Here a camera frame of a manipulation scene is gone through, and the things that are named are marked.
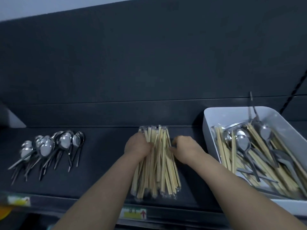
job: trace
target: hand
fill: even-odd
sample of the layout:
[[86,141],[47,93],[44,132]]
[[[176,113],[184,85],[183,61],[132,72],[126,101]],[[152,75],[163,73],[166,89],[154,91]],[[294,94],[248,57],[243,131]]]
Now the hand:
[[205,153],[202,147],[190,136],[177,136],[174,138],[172,145],[177,144],[177,148],[169,149],[175,157],[182,163],[190,165],[198,156]]
[[136,155],[141,161],[150,153],[152,146],[152,143],[146,141],[144,134],[138,132],[127,141],[124,152]]

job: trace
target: bundle of chopsticks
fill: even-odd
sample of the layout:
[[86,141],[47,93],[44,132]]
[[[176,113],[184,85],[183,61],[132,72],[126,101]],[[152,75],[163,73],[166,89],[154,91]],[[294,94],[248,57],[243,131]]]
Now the bundle of chopsticks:
[[[273,160],[270,150],[262,140],[258,132],[255,130],[251,123],[247,123],[243,126],[244,129],[248,131],[250,136],[253,138],[251,144],[252,148],[258,150],[262,154],[264,154],[270,161]],[[240,169],[250,169],[248,168],[248,163],[246,163],[245,159],[237,154],[236,150],[236,140],[235,135],[232,131],[232,148],[229,149],[227,147],[225,140],[223,139],[223,129],[222,127],[215,127],[216,136],[217,136],[217,146],[218,151],[220,153],[221,163],[229,169],[232,173],[236,173],[238,168]],[[282,142],[281,138],[278,136],[278,133],[272,129],[273,137],[270,140],[270,144],[273,149],[278,149],[283,152],[286,152],[294,161],[295,170],[300,180],[302,181],[303,186],[307,189],[307,173],[301,166],[301,164],[294,157],[293,153],[286,147],[286,145]],[[265,182],[274,192],[279,193],[280,195],[293,198],[293,199],[301,199],[306,194],[302,192],[299,185],[295,182],[295,178],[291,176],[289,170],[283,165],[279,163],[278,167],[272,167],[268,165],[266,162],[261,159],[254,150],[249,150],[248,153],[255,161],[255,163],[260,167],[263,171],[264,176],[268,178],[272,178],[276,182],[271,182],[269,180],[263,179],[261,182],[258,182],[252,174],[244,174],[242,175],[250,182],[250,184],[254,187],[262,187],[263,182]]]
[[174,155],[169,150],[171,141],[167,127],[140,127],[147,142],[154,144],[150,154],[137,166],[131,185],[131,194],[141,200],[149,193],[153,198],[158,191],[163,197],[176,198],[181,188]]

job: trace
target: forearm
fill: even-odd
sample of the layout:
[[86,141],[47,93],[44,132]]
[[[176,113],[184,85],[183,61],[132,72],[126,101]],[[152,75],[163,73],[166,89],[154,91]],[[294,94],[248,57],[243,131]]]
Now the forearm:
[[124,154],[67,211],[54,230],[111,230],[119,217],[140,158]]
[[209,185],[232,228],[306,229],[305,225],[270,199],[202,153],[189,164]]

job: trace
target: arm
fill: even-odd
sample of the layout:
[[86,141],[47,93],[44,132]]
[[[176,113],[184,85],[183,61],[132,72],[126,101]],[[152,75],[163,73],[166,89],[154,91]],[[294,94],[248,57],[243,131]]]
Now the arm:
[[174,155],[194,169],[208,184],[232,228],[307,229],[297,218],[256,191],[217,162],[189,136],[174,139]]
[[65,213],[54,230],[112,230],[138,163],[151,145],[142,133],[127,142],[125,154]]

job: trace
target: price tag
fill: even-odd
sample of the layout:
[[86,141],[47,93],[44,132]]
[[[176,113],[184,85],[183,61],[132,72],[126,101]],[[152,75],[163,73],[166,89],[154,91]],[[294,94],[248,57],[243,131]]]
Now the price tag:
[[147,211],[141,208],[122,208],[119,217],[121,219],[146,220]]
[[24,207],[30,207],[30,197],[21,197],[21,196],[8,196],[7,197],[7,203],[9,205],[14,206],[24,206]]

